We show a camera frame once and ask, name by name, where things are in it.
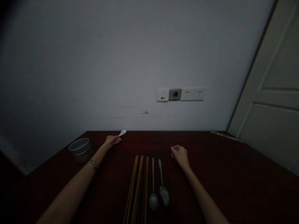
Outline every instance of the metal cup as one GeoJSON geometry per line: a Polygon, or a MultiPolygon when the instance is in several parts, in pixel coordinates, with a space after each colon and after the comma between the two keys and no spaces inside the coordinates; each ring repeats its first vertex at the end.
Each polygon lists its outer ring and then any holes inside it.
{"type": "Polygon", "coordinates": [[[88,138],[82,138],[73,142],[69,146],[69,150],[79,163],[85,163],[93,156],[93,150],[88,138]]]}

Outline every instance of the switch plate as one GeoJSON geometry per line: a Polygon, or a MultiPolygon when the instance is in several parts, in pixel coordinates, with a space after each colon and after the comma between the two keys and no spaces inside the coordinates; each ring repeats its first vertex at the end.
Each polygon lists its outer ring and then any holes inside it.
{"type": "Polygon", "coordinates": [[[181,89],[169,90],[169,101],[179,101],[181,99],[181,89]]]}
{"type": "Polygon", "coordinates": [[[181,93],[181,101],[191,101],[192,98],[193,89],[192,88],[182,88],[181,93]]]}
{"type": "Polygon", "coordinates": [[[193,88],[193,100],[204,100],[206,96],[206,88],[193,88]]]}
{"type": "Polygon", "coordinates": [[[168,98],[169,98],[169,89],[168,88],[157,89],[157,102],[168,101],[168,98]]]}

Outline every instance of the left hand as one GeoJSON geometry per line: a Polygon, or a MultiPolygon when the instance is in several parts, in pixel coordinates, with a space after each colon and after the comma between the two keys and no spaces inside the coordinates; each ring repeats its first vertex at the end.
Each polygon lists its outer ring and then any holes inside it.
{"type": "Polygon", "coordinates": [[[110,149],[113,145],[119,143],[120,141],[121,141],[121,138],[119,137],[119,135],[116,135],[116,136],[108,135],[106,137],[106,141],[104,142],[104,145],[106,145],[110,149]]]}

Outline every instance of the white ceramic spoon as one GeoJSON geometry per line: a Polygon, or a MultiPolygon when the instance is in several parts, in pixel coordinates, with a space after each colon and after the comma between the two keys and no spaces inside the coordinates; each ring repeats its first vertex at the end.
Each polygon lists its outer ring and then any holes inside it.
{"type": "Polygon", "coordinates": [[[162,186],[160,187],[160,195],[163,198],[164,206],[167,206],[169,204],[169,194],[168,194],[168,191],[166,190],[166,188],[163,186],[162,163],[161,163],[160,159],[159,159],[159,167],[160,167],[161,181],[162,181],[162,186]]]}
{"type": "Polygon", "coordinates": [[[149,198],[149,206],[151,210],[156,211],[159,205],[158,197],[155,194],[155,187],[154,187],[154,158],[152,159],[153,162],[153,193],[149,198]]]}
{"type": "Polygon", "coordinates": [[[126,130],[122,130],[121,133],[119,134],[119,137],[124,135],[127,131],[126,130]]]}

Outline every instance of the hand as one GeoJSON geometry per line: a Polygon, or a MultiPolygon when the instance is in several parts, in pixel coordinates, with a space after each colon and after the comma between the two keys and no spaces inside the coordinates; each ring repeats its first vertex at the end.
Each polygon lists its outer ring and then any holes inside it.
{"type": "Polygon", "coordinates": [[[106,141],[104,142],[103,145],[105,145],[108,149],[110,149],[113,145],[119,143],[121,141],[121,138],[119,135],[108,135],[106,137],[106,141]]]}
{"type": "Polygon", "coordinates": [[[183,146],[171,146],[170,150],[172,151],[171,156],[176,159],[176,161],[183,170],[190,167],[187,156],[187,150],[183,146]]]}

